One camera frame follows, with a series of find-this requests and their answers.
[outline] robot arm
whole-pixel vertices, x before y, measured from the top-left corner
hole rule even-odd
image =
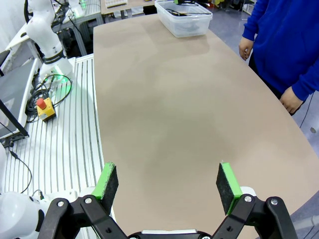
[[[73,76],[73,67],[66,58],[62,44],[51,29],[55,12],[51,0],[28,0],[33,10],[33,17],[26,26],[27,35],[35,41],[44,54],[44,64],[40,69],[40,78],[60,74],[69,78]]]

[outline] sleeve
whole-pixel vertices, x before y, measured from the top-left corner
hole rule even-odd
[[[264,15],[268,2],[269,0],[257,0],[251,16],[248,18],[247,23],[244,24],[245,30],[243,37],[252,41],[255,40],[255,34],[258,31],[257,22]]]
[[[307,72],[299,76],[292,86],[295,95],[302,101],[315,91],[319,91],[319,57]]]

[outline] clear plastic box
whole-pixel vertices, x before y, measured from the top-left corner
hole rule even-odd
[[[172,0],[156,0],[155,7],[160,21],[175,37],[204,35],[213,19],[213,14],[197,3],[177,5]],[[167,9],[192,15],[174,16]]]

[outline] desk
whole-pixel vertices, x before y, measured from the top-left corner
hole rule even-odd
[[[127,11],[128,17],[132,17],[132,8],[139,6],[151,6],[155,4],[155,0],[152,1],[144,1],[144,0],[128,0],[128,4],[124,6],[117,6],[112,8],[106,8],[105,0],[100,0],[101,3],[101,14],[109,14],[115,11],[121,11],[122,19],[124,19],[124,10]]]
[[[211,31],[175,38],[155,14],[104,24],[94,29],[94,62],[103,155],[117,164],[114,210],[125,233],[212,234],[224,219],[221,160],[242,186],[262,200],[282,197],[290,213],[318,191],[319,160],[303,133]],[[245,227],[239,238],[256,235]]]

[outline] person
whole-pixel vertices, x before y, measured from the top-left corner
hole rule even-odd
[[[240,56],[293,115],[319,90],[319,0],[257,0],[244,26]]]

